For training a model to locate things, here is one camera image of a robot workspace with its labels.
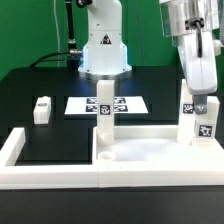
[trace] robot end effector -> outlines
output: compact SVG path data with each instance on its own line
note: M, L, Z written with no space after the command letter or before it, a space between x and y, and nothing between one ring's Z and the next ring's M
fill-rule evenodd
M160 0L165 36L178 47L196 114L207 113L207 94L217 89L212 30L219 28L217 0Z

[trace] green wall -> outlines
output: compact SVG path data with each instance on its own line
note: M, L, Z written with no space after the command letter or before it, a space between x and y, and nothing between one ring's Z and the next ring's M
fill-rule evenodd
M26 67L38 57L57 51L53 0L0 2L0 79L11 69ZM171 39L162 35L159 0L121 0L123 41L131 65L167 66L179 63ZM87 41L87 13L73 2L78 48ZM67 50L65 1L57 0L61 50ZM56 66L56 63L42 66ZM217 58L220 84L224 86L224 57Z

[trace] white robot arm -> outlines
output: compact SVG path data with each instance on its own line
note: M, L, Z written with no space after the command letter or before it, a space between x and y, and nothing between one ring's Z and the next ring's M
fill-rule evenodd
M82 73L115 76L131 70L122 42L122 7L119 0L77 0L87 5L89 40L83 49Z
M207 94L217 89L212 30L219 28L217 0L160 0L165 36L173 36L195 112L207 113Z

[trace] black table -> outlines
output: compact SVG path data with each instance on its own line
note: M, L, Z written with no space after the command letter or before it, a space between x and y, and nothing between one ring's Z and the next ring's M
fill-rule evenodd
M136 67L116 81L116 96L143 96L149 113L117 114L116 125L177 124L182 72ZM19 68L0 82L0 145L25 127L20 165L91 164L96 115L65 116L67 99L96 96L96 81L58 68ZM216 139L224 143L223 94ZM48 125L34 125L36 99L50 96ZM223 223L224 187L147 187L0 191L0 223Z

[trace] circular hole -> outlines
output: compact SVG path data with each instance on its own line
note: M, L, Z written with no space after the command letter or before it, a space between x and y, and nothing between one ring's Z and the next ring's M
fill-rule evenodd
M98 154L98 160L104 160L104 161L113 161L116 158L116 154L114 152L101 152Z

